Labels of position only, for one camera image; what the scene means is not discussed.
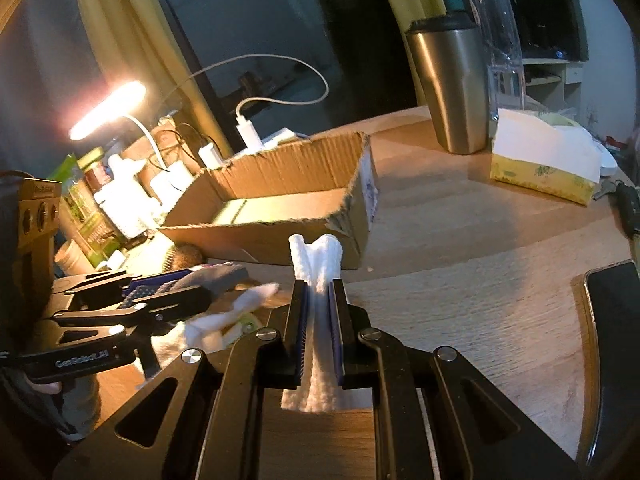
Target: white plug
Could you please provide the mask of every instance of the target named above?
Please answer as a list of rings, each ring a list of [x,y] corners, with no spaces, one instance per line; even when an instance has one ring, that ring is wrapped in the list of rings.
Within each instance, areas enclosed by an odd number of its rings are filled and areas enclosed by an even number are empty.
[[[254,124],[251,121],[247,121],[244,115],[238,114],[236,118],[238,119],[236,128],[249,151],[252,153],[259,152],[262,149],[262,140],[258,132],[255,131]]]

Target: white cable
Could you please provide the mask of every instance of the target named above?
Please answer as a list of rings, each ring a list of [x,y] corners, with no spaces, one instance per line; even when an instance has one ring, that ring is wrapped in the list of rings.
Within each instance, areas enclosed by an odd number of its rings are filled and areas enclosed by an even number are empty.
[[[162,155],[160,155],[160,150],[158,149],[158,145],[154,141],[154,138],[151,136],[151,133],[149,132],[149,130],[145,128],[145,125],[142,124],[139,120],[137,120],[134,116],[131,116],[129,114],[123,114],[121,115],[121,117],[124,117],[133,121],[136,124],[136,126],[142,130],[142,132],[146,135],[146,138],[149,139],[149,142],[151,143],[151,147],[156,153],[156,157],[158,158],[158,164],[160,164],[163,170],[169,171],[166,164],[164,163],[164,160],[162,160]]]
[[[223,61],[219,61],[217,63],[214,63],[214,64],[211,64],[209,66],[206,66],[203,69],[198,70],[197,72],[194,72],[187,79],[182,81],[180,84],[176,85],[167,95],[165,95],[162,98],[162,100],[160,101],[160,104],[158,105],[158,108],[169,98],[169,96],[171,94],[173,94],[178,88],[180,88],[182,85],[184,85],[188,80],[193,79],[197,75],[205,73],[206,71],[211,70],[212,68],[217,68],[217,67],[222,66],[224,64],[232,63],[234,61],[238,61],[239,59],[246,59],[248,57],[275,57],[277,59],[289,59],[290,61],[295,61],[295,62],[301,63],[304,66],[306,66],[306,67],[310,68],[311,70],[313,70],[315,73],[317,73],[320,76],[320,79],[322,79],[322,82],[324,83],[324,93],[318,99],[313,99],[311,101],[282,101],[280,99],[272,99],[270,97],[248,97],[247,99],[243,99],[242,101],[240,101],[238,103],[238,106],[236,106],[236,116],[240,116],[241,115],[240,109],[245,104],[247,104],[247,103],[249,103],[251,101],[266,101],[266,102],[269,102],[269,103],[276,103],[276,104],[281,104],[281,105],[302,106],[302,105],[314,105],[314,104],[317,104],[317,103],[319,103],[321,101],[324,101],[324,99],[329,95],[329,83],[324,78],[324,76],[317,69],[315,69],[313,66],[309,65],[309,63],[307,63],[305,61],[302,61],[301,59],[298,59],[297,57],[281,56],[280,54],[242,54],[242,56],[230,57],[229,59],[225,59]]]

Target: black tumbler lid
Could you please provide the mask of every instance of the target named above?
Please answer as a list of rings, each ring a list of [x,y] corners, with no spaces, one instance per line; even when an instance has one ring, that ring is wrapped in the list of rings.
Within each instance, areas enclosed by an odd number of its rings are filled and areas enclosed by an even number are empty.
[[[464,10],[454,10],[447,14],[415,20],[411,22],[411,27],[407,34],[420,34],[422,32],[446,32],[448,30],[464,30],[474,28],[476,24],[471,20]]]

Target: smartphone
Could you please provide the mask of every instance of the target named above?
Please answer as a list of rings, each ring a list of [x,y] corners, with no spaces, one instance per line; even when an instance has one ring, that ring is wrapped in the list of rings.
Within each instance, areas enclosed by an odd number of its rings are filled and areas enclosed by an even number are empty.
[[[640,478],[640,278],[632,261],[584,278],[590,355],[586,356],[588,478]]]

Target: stainless steel tumbler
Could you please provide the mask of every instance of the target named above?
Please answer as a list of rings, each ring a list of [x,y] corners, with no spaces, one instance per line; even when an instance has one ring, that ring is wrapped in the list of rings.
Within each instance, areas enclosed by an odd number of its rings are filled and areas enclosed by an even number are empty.
[[[406,38],[438,143],[466,155],[489,134],[487,67],[478,26],[464,11],[411,24]]]

